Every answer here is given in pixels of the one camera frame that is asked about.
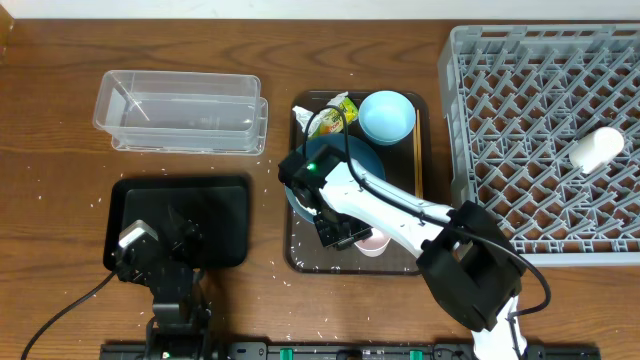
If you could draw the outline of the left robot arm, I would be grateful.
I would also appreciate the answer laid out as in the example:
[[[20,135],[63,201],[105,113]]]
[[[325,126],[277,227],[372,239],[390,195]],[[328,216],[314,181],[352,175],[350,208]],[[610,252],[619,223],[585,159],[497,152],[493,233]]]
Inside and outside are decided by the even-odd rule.
[[[174,207],[167,208],[165,231],[137,220],[119,235],[113,256],[122,282],[143,285],[152,296],[154,316],[146,343],[137,357],[152,359],[215,359],[209,334],[210,306],[199,282],[203,272],[197,252],[203,244],[199,225]]]

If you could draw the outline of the light blue bowl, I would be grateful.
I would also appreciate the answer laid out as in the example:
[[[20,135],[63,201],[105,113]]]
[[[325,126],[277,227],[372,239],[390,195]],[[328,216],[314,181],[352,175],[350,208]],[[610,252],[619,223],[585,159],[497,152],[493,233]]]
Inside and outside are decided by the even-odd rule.
[[[413,132],[416,109],[401,93],[377,91],[368,95],[359,106],[359,123],[369,140],[390,146]]]

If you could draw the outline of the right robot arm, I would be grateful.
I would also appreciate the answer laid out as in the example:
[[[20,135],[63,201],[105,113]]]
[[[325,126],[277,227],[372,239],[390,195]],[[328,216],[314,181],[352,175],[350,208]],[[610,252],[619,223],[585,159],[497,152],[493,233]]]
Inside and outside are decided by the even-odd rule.
[[[440,307],[471,330],[476,358],[524,355],[516,308],[526,266],[479,205],[417,198],[328,145],[311,158],[292,151],[278,178],[312,213],[324,246],[344,249],[379,231],[409,251]]]

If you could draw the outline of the wooden chopstick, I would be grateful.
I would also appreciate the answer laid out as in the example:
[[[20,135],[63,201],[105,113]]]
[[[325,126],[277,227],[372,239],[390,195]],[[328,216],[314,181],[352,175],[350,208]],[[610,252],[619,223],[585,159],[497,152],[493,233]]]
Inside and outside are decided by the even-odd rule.
[[[415,194],[418,198],[424,196],[423,165],[422,165],[422,141],[420,111],[416,110],[416,124],[414,127],[414,162],[415,162]]]
[[[414,159],[414,185],[415,185],[415,196],[418,198],[422,197],[422,181],[421,181],[421,143],[420,143],[420,122],[418,118],[416,118],[416,123],[413,128],[413,159]]]

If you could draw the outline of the pink cup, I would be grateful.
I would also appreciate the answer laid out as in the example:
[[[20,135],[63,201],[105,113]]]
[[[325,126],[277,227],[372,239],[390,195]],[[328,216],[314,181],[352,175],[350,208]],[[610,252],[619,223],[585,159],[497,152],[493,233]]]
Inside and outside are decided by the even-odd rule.
[[[355,243],[356,248],[365,256],[378,257],[384,253],[391,238],[378,229],[372,228],[371,235]]]

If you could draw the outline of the white cup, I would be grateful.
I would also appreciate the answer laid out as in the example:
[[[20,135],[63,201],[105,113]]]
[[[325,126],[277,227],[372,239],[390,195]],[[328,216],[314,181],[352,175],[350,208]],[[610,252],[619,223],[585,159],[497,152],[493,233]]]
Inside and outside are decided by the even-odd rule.
[[[624,148],[623,134],[612,127],[601,127],[580,139],[569,153],[569,160],[584,174],[591,174],[611,162]]]

